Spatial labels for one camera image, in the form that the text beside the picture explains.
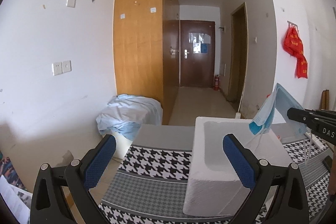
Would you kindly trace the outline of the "wooden sticks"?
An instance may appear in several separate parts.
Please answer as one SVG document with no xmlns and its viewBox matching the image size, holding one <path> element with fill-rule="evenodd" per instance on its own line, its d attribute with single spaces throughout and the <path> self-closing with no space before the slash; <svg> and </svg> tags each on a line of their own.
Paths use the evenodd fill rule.
<svg viewBox="0 0 336 224">
<path fill-rule="evenodd" d="M 321 97 L 321 110 L 329 110 L 329 90 L 324 90 Z"/>
</svg>

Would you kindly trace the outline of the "houndstooth tablecloth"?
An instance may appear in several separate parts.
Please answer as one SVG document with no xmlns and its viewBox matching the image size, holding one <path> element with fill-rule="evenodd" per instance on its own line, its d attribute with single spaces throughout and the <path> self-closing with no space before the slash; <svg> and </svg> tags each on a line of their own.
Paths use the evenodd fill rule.
<svg viewBox="0 0 336 224">
<path fill-rule="evenodd" d="M 143 125 L 128 149 L 99 208 L 110 223 L 229 223 L 231 217 L 194 217 L 183 213 L 194 138 L 193 127 Z M 317 223 L 327 201 L 329 172 L 323 160 L 332 155 L 326 144 L 308 139 L 284 143 L 306 186 L 309 220 Z"/>
</svg>

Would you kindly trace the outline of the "red fire extinguisher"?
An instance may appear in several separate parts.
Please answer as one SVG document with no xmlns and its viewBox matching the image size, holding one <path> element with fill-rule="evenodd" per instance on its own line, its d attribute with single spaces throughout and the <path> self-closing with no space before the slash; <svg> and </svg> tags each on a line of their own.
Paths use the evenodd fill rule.
<svg viewBox="0 0 336 224">
<path fill-rule="evenodd" d="M 213 86 L 213 89 L 215 91 L 219 90 L 219 81 L 220 81 L 220 77 L 218 75 L 215 75 L 215 77 L 214 77 L 214 86 Z"/>
</svg>

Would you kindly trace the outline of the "white wall switch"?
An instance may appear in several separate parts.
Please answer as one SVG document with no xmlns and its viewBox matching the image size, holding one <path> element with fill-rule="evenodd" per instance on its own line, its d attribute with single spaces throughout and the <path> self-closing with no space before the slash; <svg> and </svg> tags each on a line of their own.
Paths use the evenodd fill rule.
<svg viewBox="0 0 336 224">
<path fill-rule="evenodd" d="M 66 6 L 70 8 L 75 8 L 76 6 L 76 0 L 67 0 L 66 1 Z"/>
</svg>

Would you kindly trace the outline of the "white foam box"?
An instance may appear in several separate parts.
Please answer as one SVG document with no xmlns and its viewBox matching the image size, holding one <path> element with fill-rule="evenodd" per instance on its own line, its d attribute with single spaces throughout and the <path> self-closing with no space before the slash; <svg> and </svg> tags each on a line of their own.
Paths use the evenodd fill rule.
<svg viewBox="0 0 336 224">
<path fill-rule="evenodd" d="M 183 212 L 195 217 L 234 215 L 249 194 L 223 151 L 223 138 L 234 134 L 258 159 L 288 166 L 291 158 L 273 131 L 255 136 L 250 120 L 198 117 Z"/>
</svg>

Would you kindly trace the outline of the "red hanging cloth bag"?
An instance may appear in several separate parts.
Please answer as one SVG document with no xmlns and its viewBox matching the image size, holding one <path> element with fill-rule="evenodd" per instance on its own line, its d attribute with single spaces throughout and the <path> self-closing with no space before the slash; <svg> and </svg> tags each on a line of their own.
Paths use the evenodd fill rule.
<svg viewBox="0 0 336 224">
<path fill-rule="evenodd" d="M 297 59 L 295 76 L 300 78 L 308 78 L 308 63 L 303 53 L 303 43 L 299 37 L 297 28 L 289 24 L 286 36 L 283 42 L 284 51 Z"/>
</svg>

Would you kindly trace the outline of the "double wall socket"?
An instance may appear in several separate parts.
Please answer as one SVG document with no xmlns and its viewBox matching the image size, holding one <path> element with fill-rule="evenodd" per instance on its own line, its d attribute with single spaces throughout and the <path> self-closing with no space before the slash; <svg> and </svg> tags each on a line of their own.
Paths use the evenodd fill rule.
<svg viewBox="0 0 336 224">
<path fill-rule="evenodd" d="M 72 64 L 70 60 L 52 63 L 53 76 L 61 75 L 63 73 L 68 73 L 71 71 L 72 71 Z"/>
</svg>

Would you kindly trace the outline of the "light blue crumpled sheet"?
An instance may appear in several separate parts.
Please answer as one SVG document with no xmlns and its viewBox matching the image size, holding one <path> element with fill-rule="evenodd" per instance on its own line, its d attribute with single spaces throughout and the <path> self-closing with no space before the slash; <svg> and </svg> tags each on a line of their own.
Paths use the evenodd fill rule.
<svg viewBox="0 0 336 224">
<path fill-rule="evenodd" d="M 97 116 L 101 135 L 116 132 L 133 141 L 143 124 L 162 124 L 163 109 L 157 100 L 143 96 L 121 94 L 114 96 Z"/>
</svg>

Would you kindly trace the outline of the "wooden wardrobe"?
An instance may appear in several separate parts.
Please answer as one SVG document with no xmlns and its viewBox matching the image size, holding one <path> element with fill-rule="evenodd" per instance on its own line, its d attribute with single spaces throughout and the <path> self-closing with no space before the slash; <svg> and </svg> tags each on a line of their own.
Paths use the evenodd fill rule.
<svg viewBox="0 0 336 224">
<path fill-rule="evenodd" d="M 169 123 L 179 86 L 179 1 L 114 0 L 118 94 L 154 98 Z"/>
</svg>

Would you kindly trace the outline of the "side door frame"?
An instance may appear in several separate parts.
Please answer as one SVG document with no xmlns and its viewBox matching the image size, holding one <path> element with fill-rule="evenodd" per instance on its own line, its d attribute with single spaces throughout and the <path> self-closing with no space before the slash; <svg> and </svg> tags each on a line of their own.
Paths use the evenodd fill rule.
<svg viewBox="0 0 336 224">
<path fill-rule="evenodd" d="M 239 103 L 244 88 L 248 59 L 248 23 L 246 3 L 231 14 L 231 67 L 228 99 Z"/>
</svg>

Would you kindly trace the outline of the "dark brown entrance door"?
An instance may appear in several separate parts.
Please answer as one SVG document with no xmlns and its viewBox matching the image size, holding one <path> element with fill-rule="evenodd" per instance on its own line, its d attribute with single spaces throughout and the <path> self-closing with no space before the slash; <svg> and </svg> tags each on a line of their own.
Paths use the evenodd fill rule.
<svg viewBox="0 0 336 224">
<path fill-rule="evenodd" d="M 210 88 L 215 66 L 215 23 L 181 21 L 181 86 Z"/>
</svg>

